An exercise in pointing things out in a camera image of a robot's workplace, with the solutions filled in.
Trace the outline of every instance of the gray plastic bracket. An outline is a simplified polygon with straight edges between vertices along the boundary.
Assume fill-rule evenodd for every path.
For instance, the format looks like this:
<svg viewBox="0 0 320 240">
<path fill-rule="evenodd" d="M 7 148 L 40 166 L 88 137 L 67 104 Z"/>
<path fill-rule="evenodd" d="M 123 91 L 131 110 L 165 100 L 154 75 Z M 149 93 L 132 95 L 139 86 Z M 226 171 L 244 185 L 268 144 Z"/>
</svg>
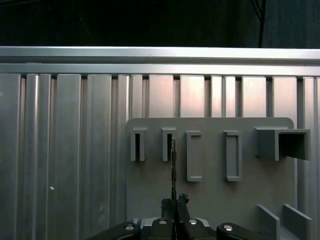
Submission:
<svg viewBox="0 0 320 240">
<path fill-rule="evenodd" d="M 310 130 L 256 128 L 257 157 L 279 161 L 285 157 L 309 160 Z"/>
<path fill-rule="evenodd" d="M 162 127 L 162 161 L 171 161 L 171 141 L 176 136 L 176 127 Z"/>
<path fill-rule="evenodd" d="M 186 131 L 186 176 L 188 182 L 202 180 L 203 144 L 201 131 Z"/>
<path fill-rule="evenodd" d="M 146 159 L 146 130 L 148 128 L 133 128 L 130 130 L 130 161 L 144 162 Z"/>
<path fill-rule="evenodd" d="M 300 240 L 313 240 L 311 236 L 312 219 L 289 204 L 283 205 L 283 226 Z"/>
<path fill-rule="evenodd" d="M 242 137 L 239 131 L 224 131 L 225 180 L 242 180 Z"/>
<path fill-rule="evenodd" d="M 257 204 L 258 232 L 271 240 L 280 240 L 280 218 L 261 204 Z"/>
</svg>

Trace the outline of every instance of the black ceiling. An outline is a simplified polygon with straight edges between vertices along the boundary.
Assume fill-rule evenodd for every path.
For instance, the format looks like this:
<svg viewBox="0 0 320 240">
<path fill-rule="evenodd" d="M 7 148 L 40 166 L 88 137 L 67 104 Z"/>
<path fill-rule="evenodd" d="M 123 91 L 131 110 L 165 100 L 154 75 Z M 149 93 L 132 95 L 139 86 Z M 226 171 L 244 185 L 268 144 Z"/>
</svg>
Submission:
<svg viewBox="0 0 320 240">
<path fill-rule="evenodd" d="M 3 0 L 0 45 L 236 47 L 239 2 Z"/>
</svg>

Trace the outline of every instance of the gray block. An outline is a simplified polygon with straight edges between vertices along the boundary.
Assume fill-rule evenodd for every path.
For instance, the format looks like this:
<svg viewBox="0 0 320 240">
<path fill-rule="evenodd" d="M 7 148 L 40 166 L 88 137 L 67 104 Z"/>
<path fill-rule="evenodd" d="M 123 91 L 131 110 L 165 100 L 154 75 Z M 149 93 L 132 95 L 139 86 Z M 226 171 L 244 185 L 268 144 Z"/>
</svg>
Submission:
<svg viewBox="0 0 320 240">
<path fill-rule="evenodd" d="M 284 157 L 281 161 L 270 161 L 257 158 L 256 128 L 293 127 L 292 120 L 282 117 L 130 119 L 127 122 L 127 145 L 124 144 L 123 149 L 130 149 L 130 130 L 147 129 L 147 160 L 131 162 L 130 153 L 127 154 L 127 219 L 159 216 L 161 200 L 171 197 L 171 163 L 163 161 L 162 129 L 176 128 L 176 189 L 178 195 L 188 194 L 190 216 L 207 220 L 213 228 L 221 223 L 233 222 L 256 231 L 257 203 L 276 216 L 281 215 L 283 204 L 295 203 L 293 159 Z M 242 180 L 238 182 L 225 180 L 225 131 L 230 130 L 241 135 Z M 192 139 L 192 131 L 201 132 L 200 140 L 197 137 Z M 192 158 L 188 158 L 188 137 L 191 138 Z M 233 147 L 237 145 L 233 140 L 230 143 Z M 194 157 L 194 153 L 195 156 L 202 154 L 202 157 Z M 237 154 L 233 152 L 231 156 L 235 163 Z M 201 181 L 188 181 L 188 166 L 192 169 L 189 177 L 201 175 Z M 237 174 L 234 169 L 230 173 L 231 176 Z"/>
<path fill-rule="evenodd" d="M 280 218 L 261 204 L 256 206 L 258 211 L 258 233 L 270 238 L 270 240 L 280 240 Z"/>
<path fill-rule="evenodd" d="M 302 212 L 296 210 L 289 204 L 283 205 L 283 226 L 300 240 L 314 240 L 311 236 L 312 219 Z"/>
<path fill-rule="evenodd" d="M 285 157 L 309 160 L 310 130 L 257 128 L 257 156 L 274 161 Z"/>
<path fill-rule="evenodd" d="M 239 131 L 224 131 L 225 144 L 225 180 L 239 182 L 242 180 L 242 138 Z"/>
</svg>

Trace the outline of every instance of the thin metal bar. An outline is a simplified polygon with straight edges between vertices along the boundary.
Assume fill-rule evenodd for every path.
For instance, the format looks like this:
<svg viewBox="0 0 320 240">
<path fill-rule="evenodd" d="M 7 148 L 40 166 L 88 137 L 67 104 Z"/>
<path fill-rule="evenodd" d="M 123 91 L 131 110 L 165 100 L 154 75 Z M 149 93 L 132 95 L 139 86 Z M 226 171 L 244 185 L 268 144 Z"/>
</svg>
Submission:
<svg viewBox="0 0 320 240">
<path fill-rule="evenodd" d="M 0 64 L 7 74 L 128 74 L 222 76 L 320 76 L 320 66 L 257 64 Z"/>
<path fill-rule="evenodd" d="M 259 49 L 220 47 L 36 47 L 0 46 L 0 58 L 4 63 L 12 63 L 11 58 L 24 58 L 24 63 L 42 58 L 43 63 L 56 63 L 62 58 L 70 58 L 74 63 L 97 63 L 101 58 L 152 59 L 216 59 L 216 60 L 320 60 L 320 49 Z"/>
</svg>

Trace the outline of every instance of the vertical groove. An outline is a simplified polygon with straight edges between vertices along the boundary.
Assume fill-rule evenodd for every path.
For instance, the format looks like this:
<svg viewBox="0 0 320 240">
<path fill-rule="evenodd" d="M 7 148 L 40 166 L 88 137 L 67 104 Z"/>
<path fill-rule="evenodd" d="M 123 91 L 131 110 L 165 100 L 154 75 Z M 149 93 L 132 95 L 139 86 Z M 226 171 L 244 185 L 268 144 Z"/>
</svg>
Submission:
<svg viewBox="0 0 320 240">
<path fill-rule="evenodd" d="M 204 78 L 204 116 L 212 116 L 211 77 Z"/>
<path fill-rule="evenodd" d="M 24 138 L 25 138 L 25 97 L 26 97 L 26 79 L 19 77 L 19 100 L 18 100 L 18 126 L 17 126 L 17 170 L 16 170 L 16 213 L 15 213 L 15 231 L 14 239 L 23 238 L 23 209 L 24 209 Z"/>
<path fill-rule="evenodd" d="M 243 80 L 241 77 L 235 79 L 235 116 L 243 117 Z"/>
<path fill-rule="evenodd" d="M 117 146 L 117 118 L 118 118 L 118 109 L 117 109 L 117 94 L 118 94 L 118 79 L 112 78 L 111 80 L 111 120 L 110 120 L 110 148 L 113 149 L 110 153 L 110 205 L 109 205 L 109 223 L 110 227 L 115 224 L 116 219 L 116 146 Z"/>
<path fill-rule="evenodd" d="M 55 206 L 56 198 L 50 192 L 50 187 L 55 182 L 55 138 L 56 138 L 56 112 L 57 112 L 57 78 L 51 78 L 50 89 L 50 116 L 49 116 L 49 151 L 47 165 L 46 186 L 46 240 L 55 239 Z"/>
<path fill-rule="evenodd" d="M 275 115 L 274 108 L 274 80 L 267 78 L 266 84 L 266 116 L 273 117 Z"/>
<path fill-rule="evenodd" d="M 79 159 L 78 159 L 78 177 L 77 177 L 77 223 L 76 234 L 77 239 L 82 239 L 84 236 L 84 206 L 85 206 L 85 164 L 86 164 L 86 130 L 87 130 L 87 94 L 88 94 L 88 79 L 81 77 L 80 89 L 80 123 L 79 123 Z"/>
<path fill-rule="evenodd" d="M 174 78 L 174 117 L 179 118 L 181 116 L 181 79 L 180 77 Z"/>
<path fill-rule="evenodd" d="M 142 77 L 142 118 L 146 118 L 148 113 L 147 110 L 149 109 L 149 99 L 147 98 L 147 92 L 149 91 L 149 77 Z"/>
<path fill-rule="evenodd" d="M 45 179 L 45 223 L 44 223 L 44 237 L 45 240 L 48 240 L 48 190 L 49 190 L 49 160 L 50 160 L 50 134 L 51 134 L 51 126 L 52 126 L 52 111 L 53 111 L 53 80 L 52 77 L 50 76 L 50 80 L 49 80 L 49 90 L 48 90 L 48 111 L 47 111 L 47 149 L 46 149 L 46 179 Z"/>
<path fill-rule="evenodd" d="M 296 91 L 297 91 L 297 128 L 305 128 L 305 80 L 303 78 L 298 78 L 296 81 Z M 306 213 L 306 178 L 305 178 L 305 166 L 306 162 L 300 160 L 297 162 L 297 209 Z"/>
<path fill-rule="evenodd" d="M 221 91 L 222 117 L 225 118 L 227 116 L 227 80 L 225 76 L 222 78 Z"/>
<path fill-rule="evenodd" d="M 150 104 L 150 77 L 142 79 L 142 117 L 149 117 L 149 104 Z"/>
</svg>

